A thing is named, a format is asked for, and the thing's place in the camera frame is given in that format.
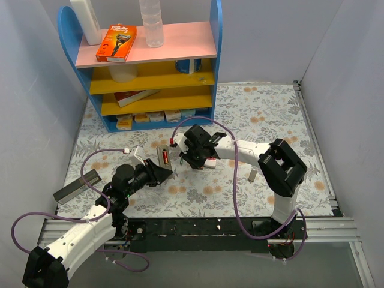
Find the grey white remote control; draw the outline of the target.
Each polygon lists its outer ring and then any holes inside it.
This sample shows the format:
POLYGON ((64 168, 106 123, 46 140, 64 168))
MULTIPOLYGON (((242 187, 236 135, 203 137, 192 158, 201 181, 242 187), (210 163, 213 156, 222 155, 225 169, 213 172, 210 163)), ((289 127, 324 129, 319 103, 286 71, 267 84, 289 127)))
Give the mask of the grey white remote control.
POLYGON ((169 158, 169 148, 168 145, 158 145, 157 148, 158 162, 159 166, 164 169, 168 169, 171 172, 173 171, 171 161, 169 158))

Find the red orange battery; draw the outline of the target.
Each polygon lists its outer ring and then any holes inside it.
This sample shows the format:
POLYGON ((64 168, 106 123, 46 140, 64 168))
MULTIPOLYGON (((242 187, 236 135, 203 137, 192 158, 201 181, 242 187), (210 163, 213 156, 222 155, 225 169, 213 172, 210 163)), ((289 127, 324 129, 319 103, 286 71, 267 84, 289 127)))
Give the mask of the red orange battery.
POLYGON ((168 164, 168 163, 169 163, 169 160, 168 160, 167 152, 166 152, 166 151, 163 151, 163 152, 162 152, 162 156, 163 156, 164 164, 168 164))

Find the grey battery cover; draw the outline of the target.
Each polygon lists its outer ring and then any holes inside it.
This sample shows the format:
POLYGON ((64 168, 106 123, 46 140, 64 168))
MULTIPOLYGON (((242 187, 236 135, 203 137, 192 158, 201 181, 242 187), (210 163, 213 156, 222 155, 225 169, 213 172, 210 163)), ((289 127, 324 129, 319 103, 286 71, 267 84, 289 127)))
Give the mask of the grey battery cover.
POLYGON ((257 174, 257 171, 252 169, 251 172, 250 172, 250 175, 248 177, 248 180, 250 182, 254 182, 255 178, 256 178, 256 174, 257 174))

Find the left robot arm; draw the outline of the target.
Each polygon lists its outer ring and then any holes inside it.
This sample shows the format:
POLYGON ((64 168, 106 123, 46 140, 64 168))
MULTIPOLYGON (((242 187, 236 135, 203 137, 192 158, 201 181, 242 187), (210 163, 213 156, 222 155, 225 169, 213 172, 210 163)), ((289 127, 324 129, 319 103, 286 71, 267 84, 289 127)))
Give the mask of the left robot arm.
POLYGON ((124 211, 129 197, 144 186, 155 187, 172 171, 144 160, 133 167, 118 166, 110 183, 86 215, 48 246, 35 247, 28 256, 22 283, 26 287, 68 287, 78 268, 110 239, 123 239, 128 232, 124 211))

